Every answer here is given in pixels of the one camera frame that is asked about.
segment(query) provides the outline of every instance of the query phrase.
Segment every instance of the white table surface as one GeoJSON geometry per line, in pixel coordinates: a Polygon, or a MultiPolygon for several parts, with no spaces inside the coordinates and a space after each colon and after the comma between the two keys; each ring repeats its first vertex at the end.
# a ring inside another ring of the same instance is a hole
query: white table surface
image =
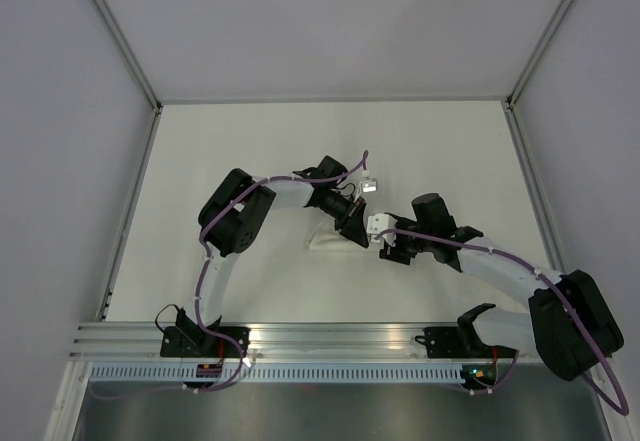
{"type": "MultiPolygon", "coordinates": [[[[166,106],[107,319],[150,321],[167,303],[188,302],[202,266],[197,216],[231,169],[288,174],[326,154],[351,167],[365,149],[379,180],[368,214],[413,217],[411,200],[438,192],[458,225],[547,265],[497,101],[166,106]]],[[[323,217],[269,214],[237,263],[226,321],[453,321],[482,302],[517,307],[430,254],[404,266],[374,253],[310,252],[305,239],[323,217]]]]}

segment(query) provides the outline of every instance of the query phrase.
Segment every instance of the enclosure wall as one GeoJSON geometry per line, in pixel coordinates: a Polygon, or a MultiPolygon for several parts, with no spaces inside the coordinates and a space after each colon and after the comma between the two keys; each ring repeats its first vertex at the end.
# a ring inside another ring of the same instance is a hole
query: enclosure wall
{"type": "Polygon", "coordinates": [[[0,0],[0,426],[41,439],[151,110],[88,0],[0,0]]]}
{"type": "Polygon", "coordinates": [[[640,408],[638,0],[578,0],[519,103],[568,269],[594,276],[621,325],[640,408]]]}
{"type": "Polygon", "coordinates": [[[159,99],[497,97],[560,0],[107,0],[159,99]]]}

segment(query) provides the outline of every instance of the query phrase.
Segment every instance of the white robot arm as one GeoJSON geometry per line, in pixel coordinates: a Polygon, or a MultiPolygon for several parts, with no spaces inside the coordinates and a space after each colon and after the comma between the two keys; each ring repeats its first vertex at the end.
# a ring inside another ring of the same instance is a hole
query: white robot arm
{"type": "MultiPolygon", "coordinates": [[[[462,314],[456,341],[466,348],[469,357],[483,357],[495,346],[538,354],[554,374],[565,380],[573,380],[597,364],[594,350],[549,284],[569,300],[606,356],[624,344],[620,329],[588,274],[574,271],[565,275],[534,268],[496,246],[477,229],[458,227],[438,194],[420,196],[413,200],[412,207],[416,220],[390,213],[369,217],[367,232],[381,243],[381,259],[409,265],[417,254],[430,252],[438,262],[482,279],[529,310],[515,313],[485,303],[462,314]]],[[[429,328],[421,337],[428,353],[435,352],[432,346],[443,342],[437,332],[438,328],[429,328]]]]}
{"type": "MultiPolygon", "coordinates": [[[[209,332],[223,329],[222,302],[237,258],[255,240],[268,211],[284,207],[321,209],[335,220],[335,230],[345,238],[365,248],[369,239],[380,242],[383,260],[409,265],[417,254],[430,252],[436,261],[488,282],[529,309],[529,313],[514,313],[485,303],[462,314],[456,341],[469,358],[485,357],[487,350],[491,352],[496,346],[537,353],[552,372],[567,380],[598,362],[566,306],[545,289],[541,277],[569,299],[602,353],[610,355],[622,347],[622,334],[589,275],[529,269],[531,265],[501,250],[477,229],[456,226],[437,194],[413,200],[416,220],[380,213],[369,217],[365,228],[364,200],[359,196],[345,198],[336,190],[354,170],[347,171],[326,156],[318,167],[294,172],[291,178],[272,178],[268,183],[240,169],[231,171],[198,217],[201,242],[211,253],[208,270],[198,283],[198,297],[179,310],[175,326],[165,330],[161,355],[215,357],[216,339],[202,327],[209,332]],[[238,203],[241,193],[247,191],[250,195],[238,203]]],[[[357,192],[372,190],[375,185],[375,180],[367,178],[357,192]]]]}

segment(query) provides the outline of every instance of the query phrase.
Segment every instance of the metal frame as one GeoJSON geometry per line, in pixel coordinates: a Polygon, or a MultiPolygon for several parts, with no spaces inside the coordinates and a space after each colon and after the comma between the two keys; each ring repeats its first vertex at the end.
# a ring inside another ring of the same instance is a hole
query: metal frame
{"type": "Polygon", "coordinates": [[[267,97],[267,98],[221,98],[221,99],[168,99],[163,104],[191,106],[198,104],[273,104],[273,103],[384,103],[389,101],[502,101],[501,95],[487,96],[322,96],[322,97],[267,97]]]}
{"type": "Polygon", "coordinates": [[[511,94],[508,96],[509,105],[511,107],[520,99],[522,93],[525,88],[529,84],[533,73],[536,71],[536,68],[540,65],[540,62],[544,58],[547,49],[551,46],[551,43],[555,39],[556,35],[562,24],[564,23],[569,11],[576,3],[576,0],[560,0],[560,3],[556,7],[555,11],[551,15],[551,19],[547,23],[544,31],[542,32],[542,36],[536,43],[536,46],[533,48],[533,52],[529,56],[516,84],[511,90],[511,94]]]}
{"type": "Polygon", "coordinates": [[[136,205],[138,204],[138,198],[140,197],[140,191],[142,190],[142,181],[144,175],[147,172],[147,166],[149,164],[149,158],[151,157],[151,149],[153,148],[153,142],[156,139],[156,133],[158,132],[158,126],[160,124],[160,117],[162,116],[162,108],[158,109],[153,114],[153,120],[149,123],[147,132],[147,139],[144,145],[144,149],[140,155],[140,161],[136,164],[138,166],[136,176],[129,189],[127,196],[127,204],[118,227],[118,237],[115,241],[111,255],[109,256],[108,270],[103,281],[102,298],[98,309],[94,316],[96,321],[103,321],[106,319],[107,310],[109,308],[109,302],[111,294],[113,292],[113,286],[118,276],[118,270],[120,269],[120,263],[122,262],[122,256],[124,254],[124,248],[127,244],[127,237],[129,236],[129,229],[133,222],[133,215],[136,211],[136,205]]]}
{"type": "Polygon", "coordinates": [[[68,363],[45,431],[45,441],[73,439],[84,399],[91,363],[68,363]]]}
{"type": "MultiPolygon", "coordinates": [[[[427,327],[455,323],[224,323],[251,329],[247,357],[258,363],[483,364],[486,359],[429,359],[414,341],[427,327]]],[[[153,323],[84,323],[78,327],[71,361],[172,363],[161,358],[162,333],[153,323]]],[[[523,356],[525,364],[541,364],[523,356]]],[[[216,359],[200,359],[215,362],[216,359]]]]}
{"type": "Polygon", "coordinates": [[[162,107],[162,104],[158,100],[158,97],[156,96],[153,88],[151,87],[151,84],[149,83],[149,79],[144,74],[144,71],[142,70],[142,67],[138,62],[138,59],[136,58],[133,50],[131,49],[131,46],[129,45],[129,42],[127,41],[126,36],[122,32],[122,28],[120,28],[120,24],[118,23],[115,16],[113,15],[111,8],[107,3],[107,0],[90,0],[90,1],[91,1],[91,4],[93,4],[93,7],[95,8],[96,12],[98,13],[98,16],[100,16],[100,20],[102,21],[102,24],[104,25],[107,32],[109,33],[109,37],[113,40],[114,44],[116,45],[116,48],[120,52],[120,55],[122,56],[124,64],[126,65],[127,69],[131,73],[131,76],[133,77],[134,81],[136,82],[136,84],[144,94],[145,98],[147,98],[147,101],[151,105],[151,108],[155,112],[159,111],[160,108],[162,107]]]}
{"type": "Polygon", "coordinates": [[[524,182],[529,192],[529,200],[533,207],[533,213],[536,217],[538,230],[542,237],[542,244],[549,260],[549,265],[556,271],[566,272],[566,266],[563,261],[562,250],[558,241],[558,236],[553,224],[547,201],[542,191],[540,178],[538,177],[533,160],[531,158],[531,150],[525,139],[524,132],[520,120],[515,115],[513,108],[505,100],[502,102],[511,140],[520,163],[520,169],[524,177],[524,182]]]}

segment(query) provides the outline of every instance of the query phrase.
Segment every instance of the purple cable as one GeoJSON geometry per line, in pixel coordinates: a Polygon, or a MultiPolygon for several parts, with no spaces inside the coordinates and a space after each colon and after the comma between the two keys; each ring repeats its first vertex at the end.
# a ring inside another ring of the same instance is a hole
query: purple cable
{"type": "MultiPolygon", "coordinates": [[[[449,239],[438,238],[436,236],[429,236],[427,234],[414,233],[413,231],[406,231],[403,229],[385,229],[376,235],[376,239],[380,239],[383,235],[387,233],[402,234],[405,236],[424,239],[426,241],[433,241],[435,243],[447,244],[449,246],[454,246],[456,248],[464,248],[464,249],[482,251],[483,253],[492,254],[489,248],[486,248],[484,246],[475,246],[473,244],[458,243],[456,241],[451,241],[449,239]]],[[[501,249],[493,249],[493,254],[497,254],[498,256],[502,256],[503,258],[509,259],[514,263],[519,264],[520,266],[522,266],[532,274],[535,274],[536,268],[533,265],[529,264],[527,261],[525,261],[524,259],[514,254],[508,253],[501,249]]],[[[629,414],[629,403],[627,402],[627,398],[624,395],[622,386],[620,386],[620,382],[618,381],[618,378],[614,374],[613,369],[611,368],[611,365],[607,361],[607,358],[605,357],[604,353],[600,350],[600,347],[595,342],[595,340],[593,339],[593,337],[591,336],[587,328],[584,326],[584,324],[582,323],[582,320],[576,313],[575,309],[573,309],[573,306],[571,306],[571,303],[564,296],[564,294],[562,294],[562,292],[556,287],[556,285],[553,284],[553,282],[544,274],[540,273],[537,277],[540,281],[542,281],[545,285],[547,285],[547,287],[551,290],[551,292],[556,295],[556,297],[560,300],[562,305],[566,308],[567,314],[571,317],[571,319],[575,323],[576,327],[578,328],[578,331],[580,331],[580,334],[582,334],[585,341],[589,345],[589,348],[591,348],[593,353],[596,355],[596,358],[598,359],[598,362],[602,365],[605,373],[607,373],[607,377],[609,378],[609,381],[613,386],[613,390],[615,391],[616,396],[618,397],[618,401],[620,402],[620,405],[618,406],[609,396],[607,396],[604,393],[604,391],[602,391],[598,386],[596,386],[595,382],[591,378],[589,378],[587,375],[582,375],[583,378],[594,389],[596,394],[600,396],[605,403],[611,406],[611,408],[614,411],[616,411],[618,414],[621,414],[622,416],[627,416],[629,414]]]]}
{"type": "Polygon", "coordinates": [[[196,292],[195,292],[196,300],[195,300],[195,306],[194,306],[196,311],[196,320],[198,322],[198,327],[205,333],[211,336],[214,336],[216,338],[224,339],[225,341],[230,342],[234,346],[234,348],[238,351],[239,360],[238,360],[238,367],[236,368],[236,370],[233,372],[233,374],[229,379],[215,386],[211,386],[209,388],[201,388],[200,389],[201,391],[220,391],[221,389],[224,389],[227,386],[231,385],[233,381],[240,374],[240,371],[242,371],[242,359],[244,358],[244,351],[242,349],[242,346],[240,346],[240,344],[235,339],[233,339],[230,336],[227,336],[226,334],[221,334],[216,331],[212,331],[208,329],[202,322],[202,317],[200,316],[200,291],[202,290],[202,284],[204,283],[204,278],[205,278],[205,275],[207,274],[207,270],[209,269],[209,263],[211,262],[211,258],[213,255],[213,253],[211,252],[211,248],[209,247],[209,245],[205,240],[205,238],[207,237],[207,234],[209,234],[209,231],[211,231],[211,229],[218,222],[220,222],[220,220],[224,218],[227,215],[227,213],[229,213],[229,211],[231,211],[236,204],[242,202],[242,200],[244,200],[247,196],[249,196],[249,194],[251,194],[253,191],[258,189],[259,186],[269,184],[272,181],[291,181],[295,183],[307,183],[307,184],[319,184],[319,183],[330,183],[332,181],[340,181],[342,179],[345,179],[351,176],[360,168],[366,169],[367,157],[369,157],[369,151],[365,150],[365,152],[362,153],[362,159],[358,164],[356,164],[353,168],[351,168],[345,174],[334,176],[332,178],[305,179],[305,178],[294,178],[293,176],[273,176],[271,178],[265,178],[265,179],[256,181],[247,189],[245,189],[242,193],[240,193],[240,195],[237,198],[232,199],[229,205],[226,206],[222,211],[220,211],[217,214],[217,216],[215,216],[211,220],[211,222],[202,229],[202,231],[200,232],[199,241],[200,241],[200,244],[204,247],[205,252],[207,253],[206,255],[207,260],[202,265],[202,271],[200,271],[200,277],[198,278],[198,283],[196,284],[196,292]]]}

